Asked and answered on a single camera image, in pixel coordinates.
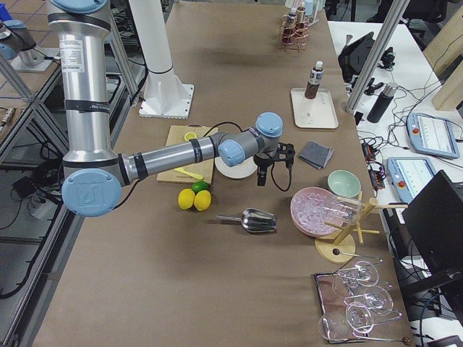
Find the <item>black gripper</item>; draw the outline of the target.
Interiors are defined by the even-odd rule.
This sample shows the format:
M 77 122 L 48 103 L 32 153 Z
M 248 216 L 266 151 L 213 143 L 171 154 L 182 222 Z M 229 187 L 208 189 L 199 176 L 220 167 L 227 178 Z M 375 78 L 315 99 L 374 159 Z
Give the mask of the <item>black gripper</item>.
M 277 162 L 285 162 L 288 170 L 292 170 L 294 164 L 294 146 L 291 143 L 280 142 L 277 145 L 273 155 L 269 153 L 258 153 L 253 156 L 253 161 L 257 165 L 257 185 L 264 187 L 266 185 L 266 169 Z

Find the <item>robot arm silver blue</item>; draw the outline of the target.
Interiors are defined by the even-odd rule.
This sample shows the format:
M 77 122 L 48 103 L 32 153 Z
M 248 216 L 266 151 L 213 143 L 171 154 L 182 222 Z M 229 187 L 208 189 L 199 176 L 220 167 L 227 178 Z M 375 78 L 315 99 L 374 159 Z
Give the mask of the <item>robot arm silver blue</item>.
M 258 184 L 275 162 L 293 164 L 294 149 L 281 142 L 283 121 L 272 112 L 238 134 L 215 134 L 133 155 L 110 143 L 104 43 L 114 34 L 108 1 L 49 1 L 48 23 L 59 36 L 69 152 L 64 156 L 61 195 L 78 215 L 96 217 L 116 209 L 122 188 L 152 174 L 220 157 L 229 167 L 248 158 L 258 165 Z

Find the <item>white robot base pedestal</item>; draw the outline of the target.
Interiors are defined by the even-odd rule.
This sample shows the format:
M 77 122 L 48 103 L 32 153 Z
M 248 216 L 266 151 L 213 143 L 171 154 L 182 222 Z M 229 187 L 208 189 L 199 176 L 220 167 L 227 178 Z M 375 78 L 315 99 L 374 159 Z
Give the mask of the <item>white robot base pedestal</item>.
M 174 73 L 161 2 L 132 0 L 129 6 L 148 69 L 140 115 L 187 119 L 194 86 Z

